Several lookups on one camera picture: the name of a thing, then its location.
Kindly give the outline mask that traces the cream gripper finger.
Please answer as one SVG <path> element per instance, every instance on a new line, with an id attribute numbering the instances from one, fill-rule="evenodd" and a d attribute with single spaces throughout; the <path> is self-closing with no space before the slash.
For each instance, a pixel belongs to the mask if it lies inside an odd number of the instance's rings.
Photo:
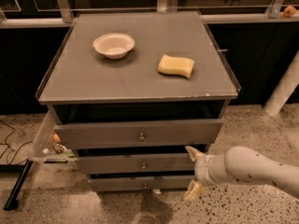
<path id="1" fill-rule="evenodd" d="M 204 156 L 204 153 L 199 151 L 198 149 L 196 149 L 195 147 L 191 147 L 191 146 L 186 146 L 185 149 L 187 150 L 187 152 L 189 153 L 190 159 L 193 162 L 196 162 L 199 158 L 201 158 L 202 156 Z"/>
<path id="2" fill-rule="evenodd" d="M 196 180 L 192 180 L 184 194 L 184 199 L 188 202 L 194 201 L 206 190 L 206 186 Z"/>

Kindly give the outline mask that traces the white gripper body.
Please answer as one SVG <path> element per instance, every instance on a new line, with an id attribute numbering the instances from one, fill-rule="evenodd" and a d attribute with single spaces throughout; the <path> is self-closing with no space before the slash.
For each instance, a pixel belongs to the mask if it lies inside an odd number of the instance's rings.
<path id="1" fill-rule="evenodd" d="M 225 181 L 224 155 L 203 155 L 197 159 L 194 175 L 204 186 L 214 186 Z"/>

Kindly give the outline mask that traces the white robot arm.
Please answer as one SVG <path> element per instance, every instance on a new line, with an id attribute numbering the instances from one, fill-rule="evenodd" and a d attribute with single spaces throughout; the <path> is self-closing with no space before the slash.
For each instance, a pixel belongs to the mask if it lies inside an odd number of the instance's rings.
<path id="1" fill-rule="evenodd" d="M 194 201 L 207 187 L 223 183 L 269 185 L 299 198 L 299 168 L 268 159 L 248 147 L 232 147 L 221 155 L 207 155 L 186 146 L 194 162 L 194 179 L 184 198 Z"/>

